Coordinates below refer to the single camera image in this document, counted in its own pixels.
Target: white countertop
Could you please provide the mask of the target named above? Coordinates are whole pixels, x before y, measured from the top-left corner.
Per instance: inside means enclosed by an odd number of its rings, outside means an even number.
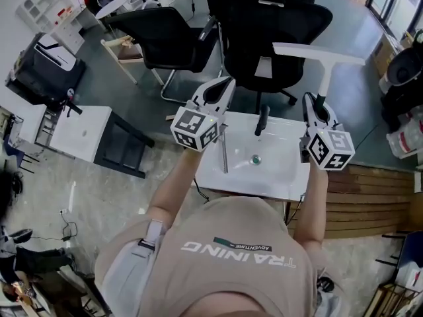
[[[221,142],[211,143],[196,173],[200,187],[298,201],[305,192],[309,163],[301,163],[299,140],[304,122],[268,117],[259,137],[254,131],[258,115],[226,112],[228,173],[223,172]],[[253,156],[260,157],[258,164]]]
[[[45,104],[29,105],[23,112],[24,121],[19,131],[19,138],[29,143],[35,143],[38,130],[42,123],[47,106]]]
[[[104,6],[96,15],[95,18],[100,20],[101,18],[107,17],[110,13],[117,11],[122,7],[128,0],[113,0]]]
[[[61,113],[54,129],[50,147],[88,162],[94,158],[104,128],[112,113],[110,107],[78,106],[83,113],[78,115],[69,108]]]

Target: chair backrest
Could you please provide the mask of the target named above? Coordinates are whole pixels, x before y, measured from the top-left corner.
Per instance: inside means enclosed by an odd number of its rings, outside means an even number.
[[[148,68],[177,69],[191,62],[196,39],[173,7],[124,13],[106,22],[140,44]]]
[[[209,0],[210,10],[229,39],[229,49],[273,52],[272,42],[310,44],[332,21],[325,7],[289,1]]]

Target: faucet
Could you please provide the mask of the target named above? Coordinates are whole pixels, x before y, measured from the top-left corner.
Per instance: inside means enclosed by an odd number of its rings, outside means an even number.
[[[254,132],[256,136],[260,136],[262,130],[266,129],[267,117],[269,116],[269,112],[270,107],[265,104],[262,104],[262,106],[260,107],[260,117],[258,119],[256,131]]]

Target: chair leg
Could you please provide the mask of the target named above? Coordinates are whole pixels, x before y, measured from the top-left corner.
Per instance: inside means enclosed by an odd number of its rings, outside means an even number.
[[[176,102],[176,103],[180,103],[180,104],[186,104],[186,101],[177,100],[175,98],[168,98],[168,97],[165,96],[165,91],[166,91],[167,87],[170,85],[170,83],[172,82],[175,73],[176,73],[176,70],[173,69],[171,71],[171,74],[169,75],[169,78],[167,79],[165,85],[161,89],[161,93],[160,93],[161,98],[163,100],[166,100],[166,101]]]
[[[298,99],[294,95],[292,95],[289,92],[287,92],[286,90],[282,89],[280,91],[280,93],[289,97],[289,104],[291,106],[294,106],[295,103],[297,103]]]
[[[163,85],[164,85],[164,82],[163,82],[163,80],[161,79],[161,77],[160,77],[160,75],[158,74],[158,72],[157,72],[154,68],[153,68],[151,71],[153,72],[153,74],[154,74],[155,78],[158,80],[158,82],[160,83],[160,85],[161,85],[161,86],[163,86]]]
[[[405,240],[405,236],[397,236],[397,235],[382,235],[384,238],[393,238],[397,240]]]
[[[32,172],[31,170],[29,170],[29,169],[26,169],[26,168],[23,168],[23,167],[19,167],[20,169],[22,169],[22,170],[25,170],[26,172],[30,172],[31,174],[35,174],[35,172]]]
[[[256,115],[259,115],[260,114],[260,105],[261,105],[261,103],[262,103],[262,93],[261,92],[258,92],[257,93],[257,98],[256,98],[256,112],[255,112]]]
[[[116,55],[114,54],[114,52],[107,46],[105,45],[105,41],[102,40],[101,44],[104,46],[104,48],[106,48],[106,51],[108,51],[108,53],[113,57],[113,60],[116,61],[116,63],[119,65],[120,68],[122,68],[122,70],[125,72],[125,74],[131,79],[131,81],[133,83],[135,83],[136,85],[138,84],[138,82],[135,80],[135,78],[131,75],[131,73],[120,63],[119,59],[116,57]]]
[[[286,208],[285,208],[285,224],[288,224],[289,220],[289,210],[291,210],[291,202],[286,202]]]
[[[219,30],[219,53],[220,53],[220,71],[217,77],[220,77],[223,73],[223,60],[225,57],[223,54],[222,28],[220,27],[220,22],[217,23],[217,29]]]
[[[39,160],[37,160],[36,158],[31,157],[31,156],[29,156],[29,155],[27,155],[27,154],[24,154],[24,156],[25,156],[25,157],[29,157],[30,159],[34,160],[35,162],[40,162],[40,161],[39,161]]]
[[[396,267],[398,265],[398,263],[391,263],[391,262],[386,262],[386,261],[383,261],[383,260],[375,260],[375,261],[382,263],[382,264],[390,265],[392,267]]]

